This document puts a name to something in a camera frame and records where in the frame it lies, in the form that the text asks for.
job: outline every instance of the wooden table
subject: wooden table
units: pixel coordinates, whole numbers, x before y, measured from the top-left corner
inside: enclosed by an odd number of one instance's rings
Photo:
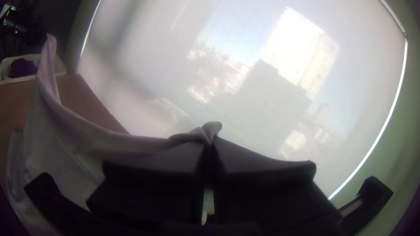
[[[0,184],[6,190],[5,166],[9,138],[23,131],[34,81],[0,85]],[[108,112],[80,75],[57,77],[62,104],[85,119],[109,130],[128,133]]]

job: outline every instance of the laundry basket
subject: laundry basket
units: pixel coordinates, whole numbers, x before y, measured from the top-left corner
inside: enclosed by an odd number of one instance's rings
[[[27,81],[27,80],[33,80],[35,79],[35,75],[29,75],[29,76],[23,76],[18,78],[9,78],[9,72],[11,69],[11,64],[13,61],[23,58],[27,61],[32,61],[36,67],[38,67],[38,61],[39,61],[40,54],[28,54],[23,56],[15,56],[15,57],[8,57],[1,61],[0,63],[0,84],[4,83],[15,83],[15,82],[21,82],[21,81]],[[54,58],[54,70],[56,76],[65,75],[67,73],[66,68],[61,61],[59,56],[55,56]]]

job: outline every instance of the purple cloth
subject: purple cloth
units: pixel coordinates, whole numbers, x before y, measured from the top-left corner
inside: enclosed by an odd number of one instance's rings
[[[10,78],[18,78],[23,76],[35,75],[36,67],[32,61],[23,58],[14,60],[10,65]]]

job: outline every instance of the white cloth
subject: white cloth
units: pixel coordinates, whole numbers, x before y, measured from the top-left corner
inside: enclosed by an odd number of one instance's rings
[[[221,130],[210,122],[168,139],[111,132],[65,108],[54,76],[56,39],[47,35],[31,94],[23,134],[13,134],[7,158],[10,204],[31,235],[58,235],[42,218],[23,187],[39,174],[54,178],[64,196],[87,209],[85,201],[104,180],[103,160],[150,155],[188,141],[211,143]]]

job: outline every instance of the window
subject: window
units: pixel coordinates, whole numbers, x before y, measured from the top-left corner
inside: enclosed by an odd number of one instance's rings
[[[133,135],[221,121],[241,146],[314,161],[330,195],[389,120],[406,41],[379,0],[134,2],[101,1],[79,64]]]

